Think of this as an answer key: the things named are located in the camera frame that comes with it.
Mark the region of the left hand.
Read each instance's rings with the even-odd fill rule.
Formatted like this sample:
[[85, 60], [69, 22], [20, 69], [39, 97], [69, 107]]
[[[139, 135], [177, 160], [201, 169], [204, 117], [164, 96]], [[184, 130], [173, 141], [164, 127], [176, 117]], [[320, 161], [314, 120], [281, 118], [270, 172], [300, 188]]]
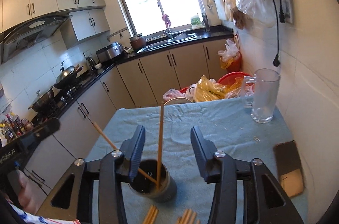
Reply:
[[47, 195], [22, 171], [18, 170], [18, 182], [21, 187], [18, 194], [18, 201], [27, 213], [36, 215]]

